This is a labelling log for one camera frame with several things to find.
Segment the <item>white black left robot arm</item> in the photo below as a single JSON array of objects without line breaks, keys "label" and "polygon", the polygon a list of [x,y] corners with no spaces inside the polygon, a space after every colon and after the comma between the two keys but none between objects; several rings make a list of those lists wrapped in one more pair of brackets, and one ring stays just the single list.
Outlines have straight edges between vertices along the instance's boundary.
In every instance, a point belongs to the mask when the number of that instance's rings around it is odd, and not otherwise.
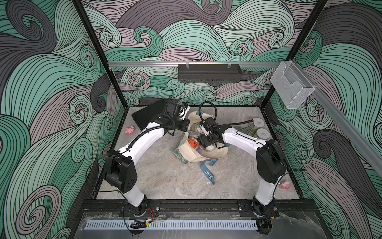
[{"label": "white black left robot arm", "polygon": [[186,116],[169,118],[157,115],[136,138],[124,148],[109,155],[103,167],[103,179],[116,188],[133,207],[144,206],[146,196],[138,188],[136,164],[141,156],[170,131],[187,131],[190,120]]}]

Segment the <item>beige canvas tote bag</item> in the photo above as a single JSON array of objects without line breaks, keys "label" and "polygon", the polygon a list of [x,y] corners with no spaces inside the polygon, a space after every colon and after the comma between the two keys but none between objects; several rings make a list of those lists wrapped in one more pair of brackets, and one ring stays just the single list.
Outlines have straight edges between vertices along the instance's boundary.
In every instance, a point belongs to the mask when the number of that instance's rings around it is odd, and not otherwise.
[{"label": "beige canvas tote bag", "polygon": [[216,143],[207,148],[200,146],[197,149],[192,148],[188,143],[189,137],[194,137],[199,142],[199,137],[202,135],[198,131],[198,124],[201,119],[198,112],[191,112],[187,119],[190,120],[189,130],[184,133],[183,138],[173,150],[173,155],[183,164],[199,163],[200,169],[208,180],[214,185],[214,174],[209,167],[213,166],[217,160],[226,157],[228,154],[229,145]]}]

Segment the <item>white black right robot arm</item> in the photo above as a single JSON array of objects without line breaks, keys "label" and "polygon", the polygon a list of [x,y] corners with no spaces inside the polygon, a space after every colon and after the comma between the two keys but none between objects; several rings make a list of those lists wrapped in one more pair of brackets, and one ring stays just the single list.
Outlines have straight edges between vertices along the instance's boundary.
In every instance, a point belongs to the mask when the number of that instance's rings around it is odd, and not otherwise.
[{"label": "white black right robot arm", "polygon": [[255,157],[261,178],[255,202],[266,207],[274,201],[276,187],[287,171],[285,154],[276,140],[257,139],[223,124],[203,133],[199,142],[204,148],[217,143],[232,145]]}]

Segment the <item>green label seed jar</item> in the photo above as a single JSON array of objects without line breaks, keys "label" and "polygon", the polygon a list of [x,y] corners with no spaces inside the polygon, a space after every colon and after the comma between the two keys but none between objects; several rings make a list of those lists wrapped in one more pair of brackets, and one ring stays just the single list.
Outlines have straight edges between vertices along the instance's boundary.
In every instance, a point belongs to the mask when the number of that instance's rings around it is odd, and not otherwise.
[{"label": "green label seed jar", "polygon": [[258,129],[263,128],[265,126],[265,122],[261,118],[254,118],[253,123],[249,126],[248,131],[250,134],[254,135]]}]

